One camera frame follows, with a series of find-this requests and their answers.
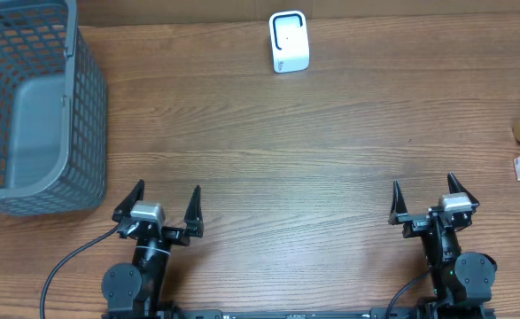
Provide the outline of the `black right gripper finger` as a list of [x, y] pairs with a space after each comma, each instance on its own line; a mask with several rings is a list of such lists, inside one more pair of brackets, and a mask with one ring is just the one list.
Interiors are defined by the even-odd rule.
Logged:
[[451, 194], [465, 193], [468, 196], [473, 208], [478, 208], [480, 206], [479, 201], [459, 182], [454, 173], [449, 172], [447, 174], [447, 184]]
[[397, 180], [392, 186], [392, 208], [389, 214], [388, 223], [391, 225], [401, 224], [407, 221], [408, 210], [403, 197], [400, 184]]

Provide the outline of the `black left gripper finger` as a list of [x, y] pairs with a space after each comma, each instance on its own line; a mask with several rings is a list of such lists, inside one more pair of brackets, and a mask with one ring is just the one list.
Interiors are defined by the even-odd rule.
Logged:
[[115, 207], [112, 215], [114, 222], [131, 217], [131, 211], [138, 200], [144, 198], [144, 180], [140, 179], [133, 190]]
[[201, 187], [197, 185], [190, 198], [190, 203], [184, 216], [185, 233], [189, 237], [203, 237], [204, 221], [201, 207]]

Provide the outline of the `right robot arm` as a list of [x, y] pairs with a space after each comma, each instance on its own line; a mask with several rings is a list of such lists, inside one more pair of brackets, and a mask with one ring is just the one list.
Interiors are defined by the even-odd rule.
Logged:
[[[428, 269], [403, 286], [384, 312], [386, 318], [403, 314], [408, 318], [494, 318], [486, 309], [492, 299], [498, 265], [485, 253], [462, 251], [457, 233], [472, 224], [479, 201], [458, 181], [447, 175], [449, 192], [423, 214], [411, 214], [400, 184], [392, 185], [392, 208], [388, 223], [401, 225], [404, 238], [419, 237]], [[399, 298], [416, 284], [430, 277], [434, 295], [421, 298], [414, 307], [396, 308]]]

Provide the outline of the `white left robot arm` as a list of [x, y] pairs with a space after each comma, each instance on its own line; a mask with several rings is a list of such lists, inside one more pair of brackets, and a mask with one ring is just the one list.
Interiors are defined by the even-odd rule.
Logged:
[[104, 318], [183, 318], [173, 302], [161, 300], [167, 263], [174, 245], [188, 246], [204, 235], [201, 187], [196, 186], [184, 215], [183, 228], [165, 224], [165, 212], [158, 202], [144, 199], [144, 181], [116, 206], [113, 221], [119, 237], [132, 238], [136, 246], [131, 262], [118, 263], [104, 274], [102, 293], [107, 301]]

